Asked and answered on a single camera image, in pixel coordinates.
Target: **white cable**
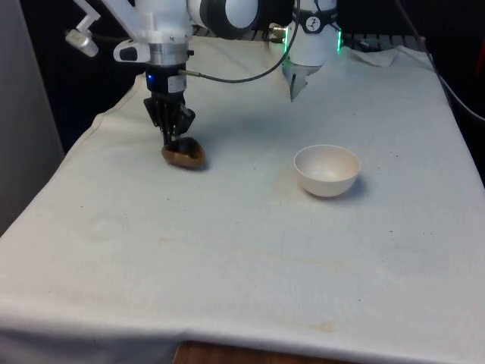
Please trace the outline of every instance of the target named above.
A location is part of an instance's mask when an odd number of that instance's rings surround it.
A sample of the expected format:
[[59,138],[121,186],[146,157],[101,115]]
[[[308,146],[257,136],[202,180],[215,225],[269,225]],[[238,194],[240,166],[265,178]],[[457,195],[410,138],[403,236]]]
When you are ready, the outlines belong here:
[[477,114],[475,111],[471,110],[459,97],[456,95],[455,91],[451,88],[451,86],[445,81],[444,78],[440,76],[441,82],[443,82],[443,85],[448,89],[449,93],[452,94],[453,98],[466,110],[468,111],[471,115],[473,115],[476,119],[485,122],[485,118],[483,116],[480,116]]

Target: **black cable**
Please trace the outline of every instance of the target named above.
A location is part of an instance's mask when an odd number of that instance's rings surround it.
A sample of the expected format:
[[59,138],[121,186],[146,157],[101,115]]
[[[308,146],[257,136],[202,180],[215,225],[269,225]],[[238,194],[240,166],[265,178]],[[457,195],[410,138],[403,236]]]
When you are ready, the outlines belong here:
[[[453,96],[453,98],[460,104],[460,106],[468,112],[470,115],[472,115],[474,118],[485,122],[485,118],[483,116],[480,116],[473,110],[471,110],[459,97],[456,95],[456,93],[453,91],[453,89],[450,87],[450,85],[445,81],[445,79],[440,75],[440,72],[438,72],[437,66],[434,63],[433,56],[431,55],[430,51],[428,50],[426,43],[424,42],[423,38],[419,35],[418,29],[416,29],[415,25],[413,24],[411,18],[409,17],[408,12],[404,9],[402,6],[402,3],[400,0],[396,0],[396,5],[401,12],[402,17],[404,18],[405,22],[407,23],[409,29],[413,32],[413,35],[416,38],[416,41],[418,42],[418,45],[421,47],[421,50],[426,53],[426,56],[430,60],[431,66],[433,67],[434,73],[438,76],[438,79],[440,80],[441,87],[444,90],[448,90],[449,94]],[[446,98],[448,99],[448,103],[451,106],[451,102],[449,99],[449,94],[445,92]]]
[[318,0],[313,0],[313,2],[315,3],[315,5],[317,5],[318,12],[321,13],[321,9],[320,9],[320,5],[318,4]]
[[252,81],[259,80],[260,78],[266,77],[268,74],[271,74],[276,69],[278,69],[278,67],[281,66],[281,64],[285,61],[286,57],[288,57],[288,54],[291,51],[291,48],[293,47],[293,43],[295,42],[296,34],[298,33],[300,14],[301,14],[301,0],[296,0],[296,20],[295,20],[296,28],[295,28],[295,31],[293,32],[291,41],[289,42],[288,49],[283,54],[283,56],[278,61],[278,63],[276,63],[272,68],[270,68],[266,72],[259,74],[258,76],[242,78],[241,80],[225,80],[224,78],[208,76],[207,74],[201,74],[199,72],[193,72],[193,71],[181,71],[180,73],[186,74],[188,76],[201,77],[201,78],[205,78],[206,80],[211,80],[211,81],[221,82],[221,83],[246,83],[246,82],[252,82]]

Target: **white bowl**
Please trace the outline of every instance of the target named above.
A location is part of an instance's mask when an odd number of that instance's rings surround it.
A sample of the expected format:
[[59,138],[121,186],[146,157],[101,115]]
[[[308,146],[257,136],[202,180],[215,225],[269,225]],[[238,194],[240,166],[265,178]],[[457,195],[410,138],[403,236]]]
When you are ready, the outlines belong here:
[[320,197],[335,197],[348,191],[357,180],[361,162],[340,146],[309,146],[295,156],[300,185]]

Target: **green led light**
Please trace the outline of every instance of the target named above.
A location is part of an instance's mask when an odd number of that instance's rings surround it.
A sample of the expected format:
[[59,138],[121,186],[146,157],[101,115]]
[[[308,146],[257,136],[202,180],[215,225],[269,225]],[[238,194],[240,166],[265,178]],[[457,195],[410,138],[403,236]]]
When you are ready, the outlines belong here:
[[285,54],[288,50],[288,35],[289,35],[289,27],[285,28],[285,39],[283,39],[283,44],[285,45]]
[[336,41],[336,51],[340,52],[342,49],[342,30],[339,30],[338,40]]

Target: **wooden floor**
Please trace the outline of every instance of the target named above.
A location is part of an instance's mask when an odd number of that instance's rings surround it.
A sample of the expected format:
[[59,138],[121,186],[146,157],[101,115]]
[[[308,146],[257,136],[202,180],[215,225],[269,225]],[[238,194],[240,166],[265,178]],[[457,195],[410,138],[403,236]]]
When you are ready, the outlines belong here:
[[334,360],[312,359],[257,350],[201,343],[181,344],[173,364],[344,364]]

